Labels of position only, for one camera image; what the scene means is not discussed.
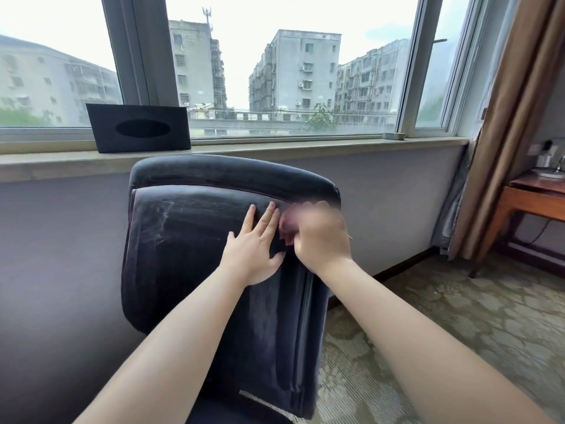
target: patterned carpet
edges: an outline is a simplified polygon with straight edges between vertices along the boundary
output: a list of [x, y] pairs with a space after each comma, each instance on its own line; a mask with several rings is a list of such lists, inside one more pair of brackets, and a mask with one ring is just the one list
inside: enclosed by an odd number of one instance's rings
[[[491, 256], [474, 280], [466, 262], [435, 256], [385, 283], [565, 423], [565, 280]], [[351, 315], [328, 313], [313, 424], [420, 420]]]

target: chair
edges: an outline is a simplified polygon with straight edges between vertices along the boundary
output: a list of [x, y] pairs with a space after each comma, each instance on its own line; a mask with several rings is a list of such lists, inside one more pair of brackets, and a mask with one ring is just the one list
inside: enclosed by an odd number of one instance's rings
[[[217, 267], [229, 231], [249, 206], [324, 199], [333, 183], [305, 170], [215, 155], [144, 159], [130, 176], [122, 305], [148, 334]], [[284, 250], [278, 233], [274, 255]], [[290, 422], [247, 392], [299, 417], [314, 414], [328, 289], [289, 247], [277, 273], [244, 290], [220, 341], [188, 423]]]

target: sky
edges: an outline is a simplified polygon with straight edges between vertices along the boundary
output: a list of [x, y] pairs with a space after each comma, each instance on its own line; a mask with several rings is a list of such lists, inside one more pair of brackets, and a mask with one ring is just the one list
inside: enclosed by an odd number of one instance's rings
[[[205, 22], [219, 40], [228, 105], [248, 108], [248, 77], [279, 29], [339, 33], [340, 63], [410, 38], [418, 0], [166, 0], [171, 20]], [[436, 38], [459, 34], [468, 0], [443, 0]], [[0, 34], [116, 71], [101, 0], [2, 0]]]

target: table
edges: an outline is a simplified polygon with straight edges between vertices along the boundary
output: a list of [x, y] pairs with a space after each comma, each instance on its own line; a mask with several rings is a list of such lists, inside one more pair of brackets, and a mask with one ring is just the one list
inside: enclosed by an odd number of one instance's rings
[[512, 180], [504, 187], [473, 259], [473, 270], [469, 274], [471, 278], [476, 276], [478, 268], [505, 227], [506, 221], [516, 211], [565, 221], [565, 180], [541, 178], [530, 173]]

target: power cord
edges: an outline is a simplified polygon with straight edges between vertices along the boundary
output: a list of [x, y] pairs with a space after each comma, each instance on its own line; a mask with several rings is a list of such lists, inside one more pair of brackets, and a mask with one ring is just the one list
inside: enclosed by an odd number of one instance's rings
[[526, 242], [526, 245], [532, 245], [534, 242], [536, 242], [538, 239], [540, 239], [541, 235], [543, 235], [545, 230], [547, 229], [547, 226], [549, 225], [550, 221], [551, 221], [551, 219], [546, 220], [544, 227], [541, 229], [540, 233], [538, 233], [537, 236], [532, 241]]

